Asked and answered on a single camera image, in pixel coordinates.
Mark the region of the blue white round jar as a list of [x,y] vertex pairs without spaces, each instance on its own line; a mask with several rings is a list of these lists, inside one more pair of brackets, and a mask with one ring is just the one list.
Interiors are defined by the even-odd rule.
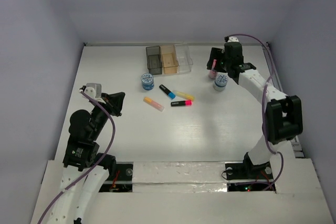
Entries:
[[228,83],[228,76],[225,74],[218,74],[214,80],[213,88],[216,91],[224,91]]

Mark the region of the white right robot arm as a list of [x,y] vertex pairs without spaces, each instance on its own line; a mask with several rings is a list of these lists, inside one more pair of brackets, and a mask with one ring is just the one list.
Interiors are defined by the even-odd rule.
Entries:
[[240,163],[225,168],[227,180],[256,179],[269,166],[279,148],[303,131],[302,104],[298,96],[288,96],[265,79],[256,67],[244,61],[243,48],[234,36],[224,44],[220,66],[239,86],[247,90],[260,104],[262,136],[244,155]]

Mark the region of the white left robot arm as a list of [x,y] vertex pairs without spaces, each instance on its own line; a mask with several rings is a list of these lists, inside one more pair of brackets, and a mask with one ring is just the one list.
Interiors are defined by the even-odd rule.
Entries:
[[205,57],[190,72],[156,75],[146,90],[145,48],[85,47],[56,157],[78,169],[98,153],[120,161],[217,161],[224,146]]

